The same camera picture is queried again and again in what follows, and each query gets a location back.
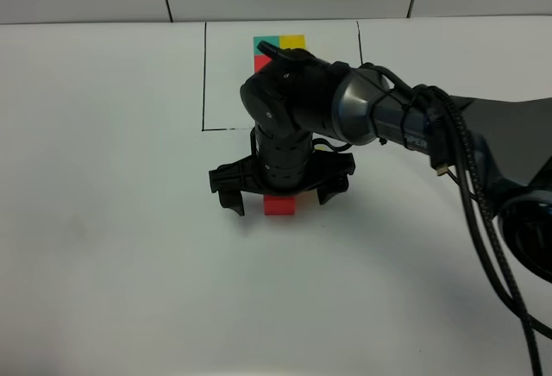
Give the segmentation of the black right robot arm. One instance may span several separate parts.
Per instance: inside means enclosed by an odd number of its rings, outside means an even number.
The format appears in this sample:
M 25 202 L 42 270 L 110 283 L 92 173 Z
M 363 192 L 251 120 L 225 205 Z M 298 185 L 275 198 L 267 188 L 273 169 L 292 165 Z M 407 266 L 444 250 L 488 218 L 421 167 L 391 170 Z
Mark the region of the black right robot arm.
M 327 63 L 301 48 L 260 41 L 268 62 L 241 86 L 254 120 L 251 153 L 210 171 L 220 204 L 238 214 L 242 196 L 289 197 L 314 190 L 325 203 L 348 189 L 351 146 L 394 142 L 425 154 L 431 167 L 456 163 L 448 95 L 410 87 L 383 67 Z M 453 97 L 467 127 L 491 216 L 517 260 L 551 278 L 551 102 Z

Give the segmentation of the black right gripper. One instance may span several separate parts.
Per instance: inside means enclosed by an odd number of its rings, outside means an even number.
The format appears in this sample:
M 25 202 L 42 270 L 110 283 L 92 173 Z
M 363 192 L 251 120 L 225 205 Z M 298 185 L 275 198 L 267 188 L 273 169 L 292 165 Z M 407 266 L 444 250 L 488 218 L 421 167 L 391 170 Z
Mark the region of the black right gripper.
M 291 196 L 317 189 L 320 205 L 348 190 L 354 173 L 352 154 L 316 150 L 313 134 L 300 130 L 280 138 L 253 129 L 251 154 L 209 172 L 210 188 L 218 192 L 224 209 L 245 215 L 242 191 L 261 195 Z

